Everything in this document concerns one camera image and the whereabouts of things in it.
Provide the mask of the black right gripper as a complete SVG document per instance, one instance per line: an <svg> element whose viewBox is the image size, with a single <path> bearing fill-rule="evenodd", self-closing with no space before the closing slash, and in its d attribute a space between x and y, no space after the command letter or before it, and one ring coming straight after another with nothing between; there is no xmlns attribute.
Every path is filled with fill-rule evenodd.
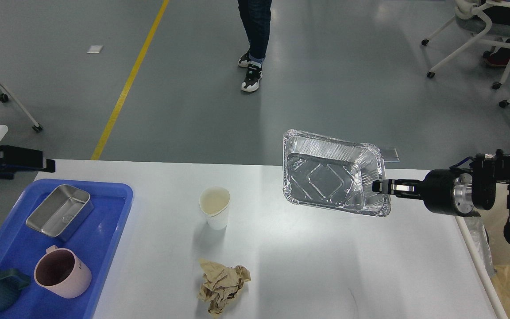
<svg viewBox="0 0 510 319"><path fill-rule="evenodd" d="M372 191L399 198L422 198L427 210L436 214L459 217L479 215L474 210L473 176L467 172L433 170L424 180L375 180Z"/></svg>

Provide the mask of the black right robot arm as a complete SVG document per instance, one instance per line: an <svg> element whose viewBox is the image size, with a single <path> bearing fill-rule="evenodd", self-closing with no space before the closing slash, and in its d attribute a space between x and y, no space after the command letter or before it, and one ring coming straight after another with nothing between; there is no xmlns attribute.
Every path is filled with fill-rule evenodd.
<svg viewBox="0 0 510 319"><path fill-rule="evenodd" d="M491 210L496 186L507 185L508 216L503 228L510 244L510 154L498 149L493 154L466 157L447 169L431 170L423 180L375 180L372 190L378 194L421 200L436 214L472 217L479 210Z"/></svg>

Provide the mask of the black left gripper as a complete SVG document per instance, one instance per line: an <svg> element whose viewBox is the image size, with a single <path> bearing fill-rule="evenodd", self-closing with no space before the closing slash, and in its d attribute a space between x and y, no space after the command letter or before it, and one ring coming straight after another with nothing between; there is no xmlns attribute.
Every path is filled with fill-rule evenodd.
<svg viewBox="0 0 510 319"><path fill-rule="evenodd" d="M17 172L55 172L55 160L42 151L29 148L0 146L0 179L12 180Z"/></svg>

